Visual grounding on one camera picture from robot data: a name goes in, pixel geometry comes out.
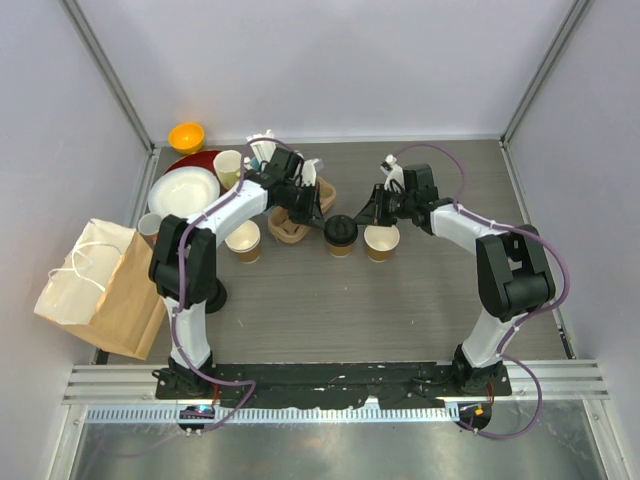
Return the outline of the black lid stack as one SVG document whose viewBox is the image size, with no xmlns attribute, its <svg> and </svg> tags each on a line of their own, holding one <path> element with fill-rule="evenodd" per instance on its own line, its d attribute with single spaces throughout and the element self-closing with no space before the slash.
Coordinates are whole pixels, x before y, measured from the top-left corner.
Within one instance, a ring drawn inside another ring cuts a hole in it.
<svg viewBox="0 0 640 480">
<path fill-rule="evenodd" d="M 224 307 L 227 298 L 228 294 L 224 284 L 219 279 L 217 279 L 214 295 L 206 301 L 205 313 L 213 314 L 220 311 Z"/>
</svg>

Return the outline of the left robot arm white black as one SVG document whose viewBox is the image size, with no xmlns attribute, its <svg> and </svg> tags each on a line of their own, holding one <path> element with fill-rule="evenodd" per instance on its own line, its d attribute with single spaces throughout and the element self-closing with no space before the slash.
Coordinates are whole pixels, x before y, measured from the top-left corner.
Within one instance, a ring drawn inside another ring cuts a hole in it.
<svg viewBox="0 0 640 480">
<path fill-rule="evenodd" d="M 274 206 L 303 225 L 324 225 L 317 182 L 321 160 L 306 160 L 265 137 L 248 145 L 256 168 L 243 168 L 236 185 L 203 212 L 187 218 L 168 215 L 160 224 L 149 278 L 167 310 L 172 346 L 167 367 L 152 373 L 159 399 L 200 399 L 218 382 L 206 315 L 227 299 L 216 271 L 217 250 L 227 237 Z"/>
</svg>

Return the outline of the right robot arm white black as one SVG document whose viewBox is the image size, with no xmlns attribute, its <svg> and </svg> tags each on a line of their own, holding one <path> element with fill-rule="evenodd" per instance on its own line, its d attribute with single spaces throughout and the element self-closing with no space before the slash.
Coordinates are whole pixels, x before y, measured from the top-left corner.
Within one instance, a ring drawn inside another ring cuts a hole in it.
<svg viewBox="0 0 640 480">
<path fill-rule="evenodd" d="M 446 239 L 476 259 L 482 310 L 471 334 L 457 346 L 451 380 L 472 395 L 488 386 L 502 365 L 501 353 L 522 321 L 556 293 L 537 230 L 500 225 L 441 198 L 431 167 L 386 163 L 387 178 L 376 184 L 356 214 L 357 225 L 391 227 L 409 220 L 427 234 Z"/>
</svg>

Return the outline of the brown paper cups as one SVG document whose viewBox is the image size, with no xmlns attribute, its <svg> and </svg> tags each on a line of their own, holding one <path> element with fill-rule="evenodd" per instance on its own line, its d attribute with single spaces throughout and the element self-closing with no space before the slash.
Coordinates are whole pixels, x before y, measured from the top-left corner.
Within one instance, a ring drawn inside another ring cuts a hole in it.
<svg viewBox="0 0 640 480">
<path fill-rule="evenodd" d="M 253 263 L 261 254 L 261 232 L 258 225 L 245 221 L 225 239 L 226 246 L 242 263 Z"/>
</svg>

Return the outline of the black cup lid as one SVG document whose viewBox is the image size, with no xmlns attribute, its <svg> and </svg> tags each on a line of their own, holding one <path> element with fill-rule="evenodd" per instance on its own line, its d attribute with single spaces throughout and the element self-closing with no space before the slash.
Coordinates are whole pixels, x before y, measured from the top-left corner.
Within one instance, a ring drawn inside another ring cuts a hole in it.
<svg viewBox="0 0 640 480">
<path fill-rule="evenodd" d="M 332 246 L 346 247 L 352 245 L 358 238 L 358 226 L 347 215 L 333 215 L 325 223 L 324 238 Z"/>
</svg>

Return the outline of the lidded brown paper cup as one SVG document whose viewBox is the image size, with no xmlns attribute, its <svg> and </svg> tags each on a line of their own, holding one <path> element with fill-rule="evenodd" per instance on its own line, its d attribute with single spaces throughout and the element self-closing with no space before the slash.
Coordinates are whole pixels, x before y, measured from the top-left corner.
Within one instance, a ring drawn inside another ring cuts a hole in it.
<svg viewBox="0 0 640 480">
<path fill-rule="evenodd" d="M 349 246 L 346 246 L 346 247 L 336 247 L 336 246 L 332 246 L 329 243 L 327 243 L 328 248 L 329 248 L 329 252 L 335 257 L 344 257 L 344 256 L 349 255 L 351 253 L 352 249 L 353 249 L 353 244 L 349 245 Z"/>
</svg>

